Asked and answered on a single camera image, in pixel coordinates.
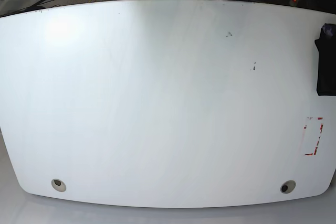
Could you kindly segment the right table grommet hole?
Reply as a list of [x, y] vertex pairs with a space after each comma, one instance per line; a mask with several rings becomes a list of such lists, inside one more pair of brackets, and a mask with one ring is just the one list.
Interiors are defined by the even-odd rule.
[[284, 182], [281, 187], [280, 187], [280, 191], [283, 194], [289, 194], [291, 193], [296, 187], [296, 182], [294, 180], [289, 180]]

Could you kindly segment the red tape rectangle marker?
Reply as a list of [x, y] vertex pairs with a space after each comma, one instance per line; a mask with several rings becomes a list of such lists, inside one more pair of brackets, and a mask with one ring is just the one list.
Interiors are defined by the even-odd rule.
[[323, 130], [323, 117], [308, 117], [303, 128], [300, 151], [303, 156], [314, 156], [317, 153]]

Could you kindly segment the left table grommet hole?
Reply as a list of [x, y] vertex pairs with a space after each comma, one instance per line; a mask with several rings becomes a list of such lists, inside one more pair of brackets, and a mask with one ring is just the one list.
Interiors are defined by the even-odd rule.
[[59, 191], [59, 192], [65, 192], [66, 191], [66, 185], [61, 180], [53, 179], [51, 181], [51, 185], [56, 191]]

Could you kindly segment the black printed T-shirt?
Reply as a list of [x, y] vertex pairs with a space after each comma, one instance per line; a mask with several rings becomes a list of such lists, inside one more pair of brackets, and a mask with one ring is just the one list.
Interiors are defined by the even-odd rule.
[[335, 96], [336, 53], [335, 24], [324, 24], [314, 41], [318, 50], [318, 96]]

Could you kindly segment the table grommet hole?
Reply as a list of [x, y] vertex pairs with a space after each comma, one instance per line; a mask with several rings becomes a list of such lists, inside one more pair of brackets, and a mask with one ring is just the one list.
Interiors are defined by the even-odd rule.
[[51, 181], [51, 185], [56, 191], [59, 191], [59, 192], [65, 192], [66, 191], [66, 185], [61, 180], [53, 179]]
[[289, 180], [284, 182], [281, 187], [280, 187], [280, 191], [283, 194], [289, 194], [291, 193], [296, 187], [296, 182], [294, 180]]

